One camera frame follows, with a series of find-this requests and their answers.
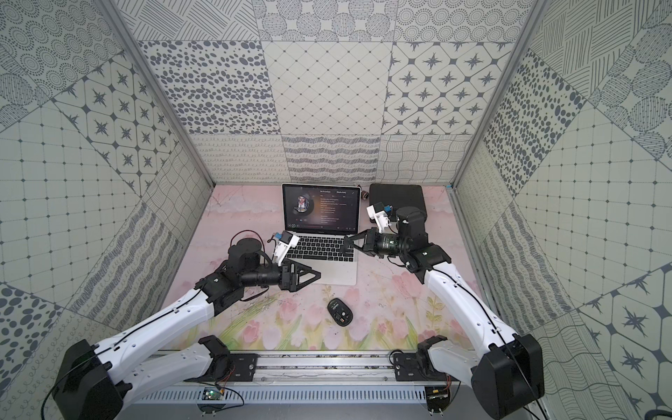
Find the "black wireless mouse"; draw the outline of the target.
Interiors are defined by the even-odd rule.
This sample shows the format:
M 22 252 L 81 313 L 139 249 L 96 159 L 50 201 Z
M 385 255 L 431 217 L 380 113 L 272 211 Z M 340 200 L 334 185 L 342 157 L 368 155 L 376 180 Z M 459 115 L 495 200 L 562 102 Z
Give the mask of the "black wireless mouse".
M 327 311 L 339 327 L 349 326 L 354 319 L 352 310 L 337 297 L 328 302 Z

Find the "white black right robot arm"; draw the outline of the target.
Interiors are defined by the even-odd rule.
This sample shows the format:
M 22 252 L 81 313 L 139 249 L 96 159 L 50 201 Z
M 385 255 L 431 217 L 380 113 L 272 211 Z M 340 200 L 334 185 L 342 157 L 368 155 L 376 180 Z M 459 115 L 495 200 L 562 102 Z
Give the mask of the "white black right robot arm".
M 544 357 L 538 341 L 530 334 L 518 334 L 472 290 L 451 257 L 430 242 L 423 211 L 414 206 L 400 208 L 392 229 L 390 210 L 381 203 L 369 206 L 367 214 L 376 225 L 346 237 L 345 247 L 370 257 L 399 258 L 446 306 L 474 348 L 469 353 L 447 339 L 431 337 L 418 346 L 419 367 L 468 385 L 493 419 L 538 401 L 545 394 Z

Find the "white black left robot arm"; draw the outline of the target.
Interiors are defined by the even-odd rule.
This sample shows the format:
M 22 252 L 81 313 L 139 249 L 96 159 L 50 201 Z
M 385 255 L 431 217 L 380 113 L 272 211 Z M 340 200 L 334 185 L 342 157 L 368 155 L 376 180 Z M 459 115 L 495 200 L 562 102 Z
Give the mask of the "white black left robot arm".
M 298 292 L 320 279 L 311 267 L 282 255 L 268 257 L 262 247 L 257 239 L 241 239 L 213 273 L 164 310 L 96 344 L 83 339 L 70 346 L 47 394 L 61 416 L 114 419 L 137 400 L 175 383 L 231 378 L 236 369 L 231 352 L 213 335 L 173 355 L 154 354 L 241 301 L 249 287 Z

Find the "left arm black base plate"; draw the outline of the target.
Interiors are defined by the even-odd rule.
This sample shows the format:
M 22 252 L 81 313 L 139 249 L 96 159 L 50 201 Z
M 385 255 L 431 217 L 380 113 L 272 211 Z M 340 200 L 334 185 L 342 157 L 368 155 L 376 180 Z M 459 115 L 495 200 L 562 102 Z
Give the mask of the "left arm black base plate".
M 199 339 L 198 344 L 206 349 L 210 362 L 205 373 L 188 379 L 189 383 L 253 381 L 259 359 L 257 353 L 233 354 L 219 338 L 213 335 Z

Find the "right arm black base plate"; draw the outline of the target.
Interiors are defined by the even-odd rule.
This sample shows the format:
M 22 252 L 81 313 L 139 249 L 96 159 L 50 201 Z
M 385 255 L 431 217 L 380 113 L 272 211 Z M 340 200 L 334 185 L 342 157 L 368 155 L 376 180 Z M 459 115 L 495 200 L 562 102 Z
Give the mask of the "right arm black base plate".
M 447 341 L 443 335 L 435 335 L 418 343 L 416 353 L 404 353 L 396 349 L 388 355 L 397 382 L 450 382 L 449 374 L 439 372 L 433 367 L 429 356 L 431 346 Z

